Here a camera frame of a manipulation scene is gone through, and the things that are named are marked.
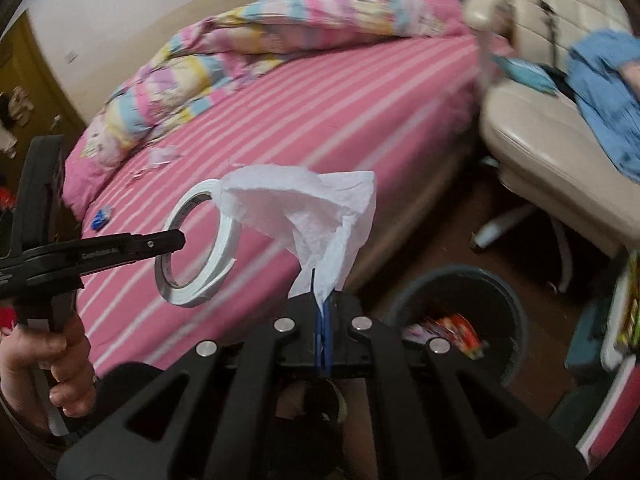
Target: round trash bin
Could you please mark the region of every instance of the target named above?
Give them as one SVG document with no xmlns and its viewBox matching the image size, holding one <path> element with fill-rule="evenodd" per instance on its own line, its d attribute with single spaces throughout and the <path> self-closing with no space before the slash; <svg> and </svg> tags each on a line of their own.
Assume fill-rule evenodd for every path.
<svg viewBox="0 0 640 480">
<path fill-rule="evenodd" d="M 396 298 L 385 322 L 404 328 L 456 313 L 489 343 L 478 365 L 507 386 L 526 355 L 528 323 L 513 289 L 494 274 L 468 266 L 429 272 Z"/>
</svg>

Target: triangular cutout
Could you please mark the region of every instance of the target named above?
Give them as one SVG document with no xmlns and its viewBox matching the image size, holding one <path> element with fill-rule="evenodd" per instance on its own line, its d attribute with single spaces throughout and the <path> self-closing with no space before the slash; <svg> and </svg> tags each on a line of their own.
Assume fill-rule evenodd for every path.
<svg viewBox="0 0 640 480">
<path fill-rule="evenodd" d="M 516 427 L 518 423 L 516 416 L 503 406 L 500 400 L 492 396 L 478 380 L 464 372 L 458 373 L 458 380 L 485 437 L 495 438 Z"/>
<path fill-rule="evenodd" d="M 189 384 L 187 374 L 177 376 L 151 402 L 129 419 L 127 428 L 152 442 L 162 440 L 187 384 Z"/>
</svg>

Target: hand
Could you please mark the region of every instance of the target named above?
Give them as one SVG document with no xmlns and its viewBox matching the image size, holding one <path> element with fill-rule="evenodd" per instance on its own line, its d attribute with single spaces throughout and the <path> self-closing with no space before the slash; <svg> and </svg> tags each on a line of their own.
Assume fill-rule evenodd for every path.
<svg viewBox="0 0 640 480">
<path fill-rule="evenodd" d="M 51 373 L 59 384 L 49 392 L 53 405 L 66 416 L 87 415 L 95 400 L 94 367 L 89 362 L 89 340 L 78 314 L 66 323 L 62 334 L 17 326 L 0 341 L 0 390 L 13 412 L 49 431 L 47 415 L 31 384 L 29 367 L 51 362 Z"/>
</svg>

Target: beige leather chair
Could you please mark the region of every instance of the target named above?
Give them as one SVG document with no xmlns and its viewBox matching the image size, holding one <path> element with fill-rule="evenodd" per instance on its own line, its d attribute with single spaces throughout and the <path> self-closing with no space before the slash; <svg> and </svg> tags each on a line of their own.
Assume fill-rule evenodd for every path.
<svg viewBox="0 0 640 480">
<path fill-rule="evenodd" d="M 481 135 L 498 160 L 501 182 L 533 205 L 485 225 L 473 244 L 484 248 L 526 218 L 535 207 L 547 211 L 558 236 L 564 292 L 572 262 L 562 225 L 570 226 L 604 253 L 640 248 L 640 185 L 613 166 L 576 105 L 513 81 L 493 81 L 488 41 L 513 19 L 518 55 L 551 64 L 545 15 L 539 0 L 466 0 L 465 18 L 481 52 L 480 85 L 485 96 Z M 545 0 L 558 14 L 559 67 L 576 41 L 598 28 L 630 29 L 619 0 Z"/>
</svg>

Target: roll of tape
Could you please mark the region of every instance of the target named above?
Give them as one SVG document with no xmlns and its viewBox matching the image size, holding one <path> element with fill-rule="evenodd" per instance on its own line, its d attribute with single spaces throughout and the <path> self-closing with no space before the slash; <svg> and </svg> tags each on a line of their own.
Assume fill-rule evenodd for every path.
<svg viewBox="0 0 640 480">
<path fill-rule="evenodd" d="M 189 213 L 205 200 L 211 200 L 219 181 L 204 180 L 193 186 L 180 199 L 164 224 L 164 230 L 179 229 Z M 171 254 L 156 256 L 156 285 L 169 303 L 190 308 L 204 303 L 220 289 L 234 266 L 242 225 L 220 212 L 216 243 L 200 272 L 185 285 L 179 285 L 171 268 Z"/>
</svg>

